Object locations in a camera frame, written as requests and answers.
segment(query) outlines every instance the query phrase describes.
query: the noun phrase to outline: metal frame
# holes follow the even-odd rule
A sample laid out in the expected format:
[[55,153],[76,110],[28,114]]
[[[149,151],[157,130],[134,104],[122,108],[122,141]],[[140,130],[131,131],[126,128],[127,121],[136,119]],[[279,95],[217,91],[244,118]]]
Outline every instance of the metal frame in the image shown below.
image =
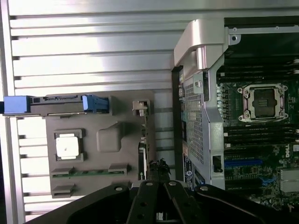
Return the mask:
[[[184,84],[197,85],[197,88],[194,87],[194,94],[201,95],[202,99],[204,88],[208,88],[209,95],[209,100],[202,104],[199,112],[202,120],[200,130],[203,130],[202,158],[198,160],[190,152],[188,157],[201,171],[207,184],[221,189],[225,187],[224,173],[213,170],[213,156],[220,156],[223,166],[224,151],[223,121],[217,109],[215,90],[216,72],[224,63],[223,53],[227,48],[228,28],[224,27],[224,20],[198,19],[189,23],[174,49],[174,64],[183,66]],[[208,86],[200,84],[203,71],[207,71]]]
[[[172,108],[181,108],[179,100],[179,76],[182,67],[176,67],[172,70]],[[175,159],[175,170],[176,180],[184,180],[184,169],[183,169],[183,145],[182,145],[182,122],[181,122],[181,111],[173,110],[173,137],[174,137],[174,159]]]
[[[14,69],[10,35],[10,16],[8,2],[1,0],[4,49],[1,51],[1,79],[3,96],[14,96]],[[19,139],[16,118],[0,117],[1,153],[5,186],[7,223],[25,222],[22,192]]]

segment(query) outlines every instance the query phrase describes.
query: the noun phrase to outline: green circuit board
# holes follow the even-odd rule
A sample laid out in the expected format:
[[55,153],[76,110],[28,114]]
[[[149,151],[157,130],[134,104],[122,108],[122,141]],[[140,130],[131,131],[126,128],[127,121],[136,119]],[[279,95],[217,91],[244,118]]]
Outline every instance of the green circuit board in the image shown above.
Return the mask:
[[[232,74],[219,73],[217,83],[226,190],[276,210],[299,209],[299,78],[271,80],[265,72],[269,81],[263,81],[261,71]],[[244,76],[249,80],[239,82]],[[285,90],[275,95],[275,88]],[[276,117],[277,109],[284,117]]]
[[[236,187],[242,190],[242,188],[250,186],[253,180],[259,180],[262,182],[262,185],[259,186],[260,183],[258,183],[258,187],[256,187],[253,183],[250,191],[252,194],[246,195],[250,199],[271,206],[277,210],[289,204],[299,205],[299,193],[284,193],[280,190],[280,170],[299,168],[298,148],[299,145],[296,144],[237,147],[233,150],[242,151],[252,149],[254,152],[248,153],[247,155],[227,154],[225,160],[238,161],[254,159],[261,160],[263,163],[259,165],[226,167],[226,183],[238,183],[238,181],[241,181],[242,185],[236,184]],[[291,150],[289,157],[286,158],[288,149]]]
[[[285,112],[288,119],[285,123],[299,123],[299,81],[280,82],[288,87],[285,93]],[[218,108],[222,115],[225,126],[244,126],[245,123],[239,121],[239,116],[243,113],[243,97],[238,92],[239,88],[255,84],[253,82],[241,83],[220,83],[217,90]]]

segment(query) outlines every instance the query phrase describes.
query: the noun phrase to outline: white sticker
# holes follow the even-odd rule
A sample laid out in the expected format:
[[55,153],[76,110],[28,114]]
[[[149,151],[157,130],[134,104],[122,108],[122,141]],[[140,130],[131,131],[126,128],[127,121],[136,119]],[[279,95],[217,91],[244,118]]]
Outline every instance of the white sticker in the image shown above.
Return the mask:
[[293,146],[293,152],[299,152],[299,145]]

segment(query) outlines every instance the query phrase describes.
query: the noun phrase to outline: blue latch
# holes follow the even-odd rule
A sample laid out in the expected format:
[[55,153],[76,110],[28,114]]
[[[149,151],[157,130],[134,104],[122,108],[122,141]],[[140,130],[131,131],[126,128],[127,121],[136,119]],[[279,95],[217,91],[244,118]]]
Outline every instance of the blue latch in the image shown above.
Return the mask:
[[83,109],[85,112],[109,112],[109,100],[108,98],[100,98],[95,95],[82,96]]
[[29,96],[4,97],[4,113],[19,114],[30,112]]

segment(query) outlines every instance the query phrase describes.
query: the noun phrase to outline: metal bolt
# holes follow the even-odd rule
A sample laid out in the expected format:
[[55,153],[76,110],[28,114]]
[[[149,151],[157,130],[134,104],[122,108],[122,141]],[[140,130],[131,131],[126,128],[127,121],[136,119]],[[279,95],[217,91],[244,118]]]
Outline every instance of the metal bolt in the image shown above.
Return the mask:
[[169,185],[170,185],[170,186],[176,186],[176,185],[177,185],[177,183],[176,183],[176,182],[174,182],[174,181],[171,181],[171,182],[169,182]]
[[200,189],[203,190],[203,191],[209,190],[209,188],[207,188],[207,186],[202,186],[202,187],[200,187]]

